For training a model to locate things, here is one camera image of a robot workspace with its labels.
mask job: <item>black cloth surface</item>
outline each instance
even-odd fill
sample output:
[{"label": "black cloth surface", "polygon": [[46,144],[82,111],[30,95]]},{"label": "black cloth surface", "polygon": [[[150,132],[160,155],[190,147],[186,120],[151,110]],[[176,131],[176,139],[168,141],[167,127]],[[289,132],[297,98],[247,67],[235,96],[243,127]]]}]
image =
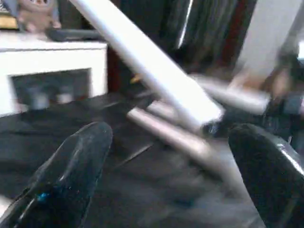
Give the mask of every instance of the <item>black cloth surface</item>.
[{"label": "black cloth surface", "polygon": [[130,107],[108,94],[0,118],[0,195],[20,194],[69,135],[104,121],[114,141],[85,228],[263,227],[250,203],[229,198],[219,181],[129,122]]}]

